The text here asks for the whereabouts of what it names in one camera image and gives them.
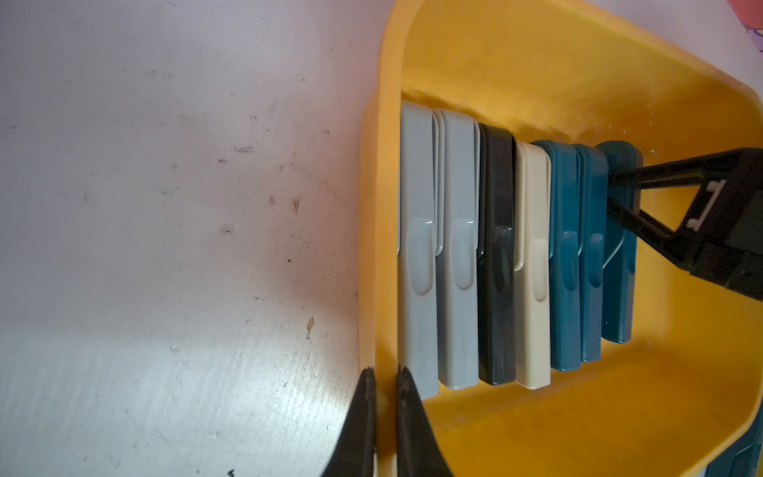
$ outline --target white table surface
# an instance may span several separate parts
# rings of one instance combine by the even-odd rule
[[[0,475],[320,473],[392,3],[0,2]],[[595,3],[763,92],[723,0]]]

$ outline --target black clamp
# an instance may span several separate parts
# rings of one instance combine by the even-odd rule
[[[453,477],[421,404],[408,368],[398,370],[397,448],[399,477]],[[364,369],[323,477],[372,477],[376,443],[376,380]]]
[[[609,187],[698,185],[681,226],[610,198],[607,213],[691,275],[763,300],[763,149],[745,148],[617,171]]]

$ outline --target dirt spot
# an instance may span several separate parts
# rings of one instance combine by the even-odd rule
[[[304,192],[291,200],[291,206],[294,208],[294,213],[299,214],[299,202],[304,198]]]
[[[315,325],[315,319],[313,319],[313,317],[310,317],[310,319],[307,320],[307,334],[304,335],[306,340],[310,339],[310,331],[313,329],[314,325]]]

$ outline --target white plastic clip part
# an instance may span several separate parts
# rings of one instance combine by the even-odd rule
[[[398,354],[422,399],[437,394],[435,147],[432,111],[403,102],[400,123]]]
[[[479,126],[466,114],[435,110],[439,146],[437,267],[439,380],[450,389],[479,382],[477,207]]]
[[[517,141],[514,322],[517,382],[528,389],[551,384],[549,315],[549,191],[551,161],[538,146]]]

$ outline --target yellow container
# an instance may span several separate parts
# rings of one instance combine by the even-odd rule
[[[398,0],[364,119],[360,353],[378,383],[379,475],[394,475],[401,99],[466,112],[517,139],[622,139],[645,164],[763,147],[761,104],[719,70],[579,0]],[[680,223],[694,190],[645,191]],[[456,477],[692,476],[750,425],[763,305],[676,269],[644,243],[633,339],[528,391],[441,387],[425,406]]]

